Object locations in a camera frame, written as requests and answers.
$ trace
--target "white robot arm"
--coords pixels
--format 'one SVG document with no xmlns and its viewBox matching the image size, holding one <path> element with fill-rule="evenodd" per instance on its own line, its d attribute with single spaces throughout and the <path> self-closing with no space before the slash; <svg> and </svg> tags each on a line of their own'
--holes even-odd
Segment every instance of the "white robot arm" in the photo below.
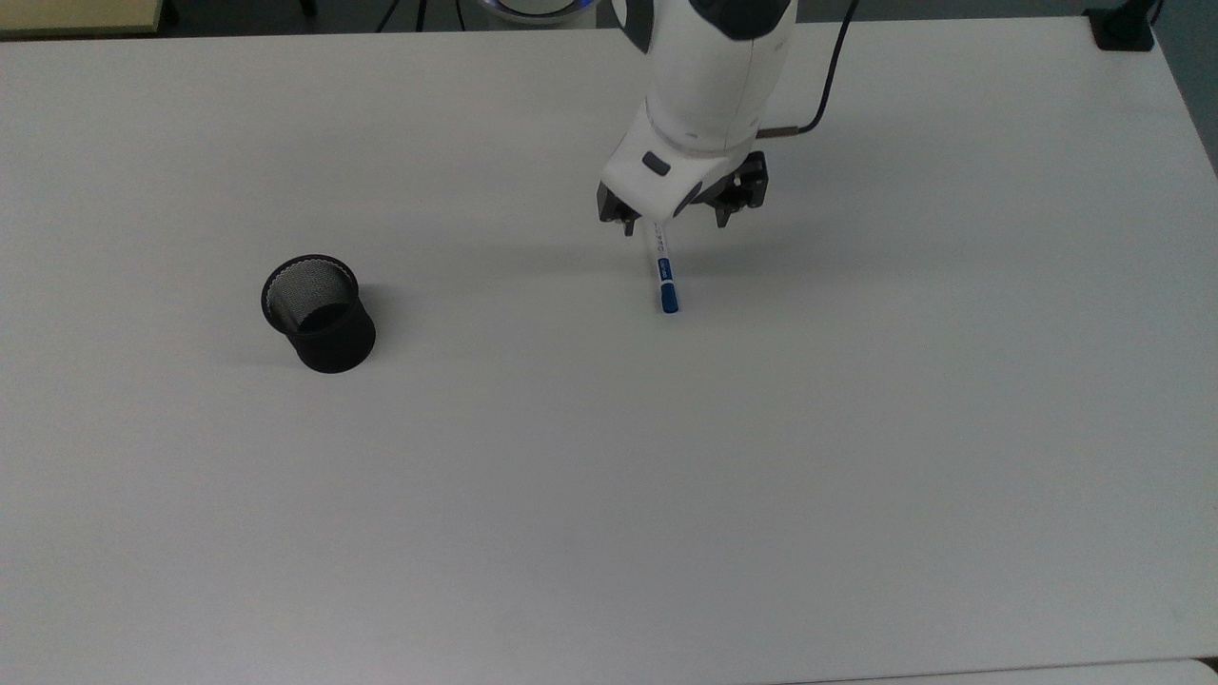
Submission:
<svg viewBox="0 0 1218 685">
<path fill-rule="evenodd" d="M 691 204 L 719 225 L 758 207 L 769 180 L 753 152 L 766 100 L 787 57 L 792 0 L 614 0 L 626 35 L 653 57 L 647 98 L 605 165 L 600 221 L 626 235 Z"/>
</svg>

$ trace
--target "table surface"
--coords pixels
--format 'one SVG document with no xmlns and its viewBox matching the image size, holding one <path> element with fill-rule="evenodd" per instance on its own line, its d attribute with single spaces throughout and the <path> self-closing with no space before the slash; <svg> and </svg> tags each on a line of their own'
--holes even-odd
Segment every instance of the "table surface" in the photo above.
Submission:
<svg viewBox="0 0 1218 685">
<path fill-rule="evenodd" d="M 163 0 L 4 0 L 0 35 L 155 32 Z"/>
<path fill-rule="evenodd" d="M 836 27 L 800 26 L 772 123 Z M 1218 183 L 1160 52 L 865 23 L 766 206 L 594 217 L 613 32 L 0 45 L 0 673 L 789 683 L 1218 652 Z M 262 319 L 359 275 L 369 360 Z"/>
</svg>

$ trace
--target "mesh cup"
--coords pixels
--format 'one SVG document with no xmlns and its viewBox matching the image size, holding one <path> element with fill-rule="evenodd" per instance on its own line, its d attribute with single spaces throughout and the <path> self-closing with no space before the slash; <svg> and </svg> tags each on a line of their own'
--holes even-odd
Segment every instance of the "mesh cup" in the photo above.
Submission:
<svg viewBox="0 0 1218 685">
<path fill-rule="evenodd" d="M 325 255 L 296 257 L 272 272 L 262 286 L 262 313 L 304 366 L 322 373 L 354 368 L 376 341 L 356 274 Z"/>
</svg>

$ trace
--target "marker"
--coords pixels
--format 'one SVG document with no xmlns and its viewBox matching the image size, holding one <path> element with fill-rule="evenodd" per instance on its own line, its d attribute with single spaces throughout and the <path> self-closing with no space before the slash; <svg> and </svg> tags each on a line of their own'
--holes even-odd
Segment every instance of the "marker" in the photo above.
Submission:
<svg viewBox="0 0 1218 685">
<path fill-rule="evenodd" d="M 660 277 L 660 308 L 666 314 L 675 314 L 681 308 L 677 306 L 677 286 L 672 283 L 672 262 L 669 261 L 667 241 L 664 239 L 664 227 L 659 223 L 655 227 L 655 267 Z"/>
</svg>

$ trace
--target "gray floor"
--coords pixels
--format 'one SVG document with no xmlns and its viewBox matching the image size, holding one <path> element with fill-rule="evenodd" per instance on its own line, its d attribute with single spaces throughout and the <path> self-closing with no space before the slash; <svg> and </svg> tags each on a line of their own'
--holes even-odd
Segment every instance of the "gray floor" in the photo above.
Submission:
<svg viewBox="0 0 1218 685">
<path fill-rule="evenodd" d="M 477 0 L 430 0 L 423 30 L 460 30 L 456 2 L 462 2 L 469 30 L 487 28 Z M 298 0 L 174 0 L 180 20 L 161 34 L 259 35 L 294 33 L 369 33 L 385 17 L 392 0 L 317 0 L 319 12 L 308 18 Z M 849 0 L 799 0 L 799 21 L 839 21 Z M 864 0 L 860 21 L 966 17 L 1078 16 L 1085 7 L 1111 7 L 1116 0 Z M 386 32 L 414 30 L 420 0 L 400 0 Z M 598 7 L 598 23 L 611 26 L 608 1 Z M 1218 1 L 1167 0 L 1156 27 L 1163 52 L 1194 123 L 1218 169 Z"/>
</svg>

